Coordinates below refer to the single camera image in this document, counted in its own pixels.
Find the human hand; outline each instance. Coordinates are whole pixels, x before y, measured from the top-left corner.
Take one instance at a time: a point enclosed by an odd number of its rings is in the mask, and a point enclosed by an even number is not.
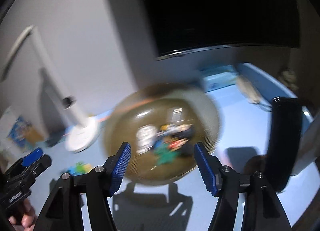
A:
[[[9,217],[10,223],[17,231],[33,231],[37,217],[29,199],[25,199],[18,207],[18,210],[23,215],[21,223],[17,223],[14,216]]]

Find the light blue tissue box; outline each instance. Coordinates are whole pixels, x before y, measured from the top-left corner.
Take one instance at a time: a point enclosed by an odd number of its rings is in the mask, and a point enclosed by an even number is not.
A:
[[[211,66],[200,69],[200,83],[205,92],[236,84],[238,72],[233,66]]]

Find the lamp base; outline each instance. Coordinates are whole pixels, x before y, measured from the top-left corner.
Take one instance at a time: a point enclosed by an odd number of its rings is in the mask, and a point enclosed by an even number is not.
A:
[[[88,125],[81,127],[74,126],[66,137],[65,147],[68,151],[80,152],[96,140],[99,130],[99,122],[94,117],[88,118]]]

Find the white lamp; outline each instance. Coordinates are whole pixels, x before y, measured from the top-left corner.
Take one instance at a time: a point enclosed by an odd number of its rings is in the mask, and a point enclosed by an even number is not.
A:
[[[29,36],[32,46],[37,53],[38,61],[42,68],[46,71],[52,86],[58,94],[67,117],[75,124],[75,126],[72,127],[72,129],[68,132],[65,143],[66,149],[74,152],[82,151],[89,147],[95,140],[98,134],[99,123],[94,117],[86,116],[79,108],[75,98],[70,94],[65,83],[62,81],[59,73],[53,65],[36,26],[32,25],[26,27],[13,44],[7,56],[1,81],[7,79],[8,73],[20,46]]]

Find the metal screw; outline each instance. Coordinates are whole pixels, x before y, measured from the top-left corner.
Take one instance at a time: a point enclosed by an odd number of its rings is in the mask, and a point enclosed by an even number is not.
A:
[[[222,170],[223,170],[224,172],[229,172],[229,171],[230,171],[230,167],[227,166],[227,165],[222,166]]]
[[[261,171],[256,171],[254,175],[257,176],[258,178],[263,178],[263,173]]]
[[[104,170],[104,167],[103,167],[103,166],[97,166],[97,167],[95,167],[95,169],[94,169],[95,172],[101,172],[101,171],[103,171],[103,170]]]
[[[63,179],[68,179],[70,177],[70,174],[68,172],[62,174]]]

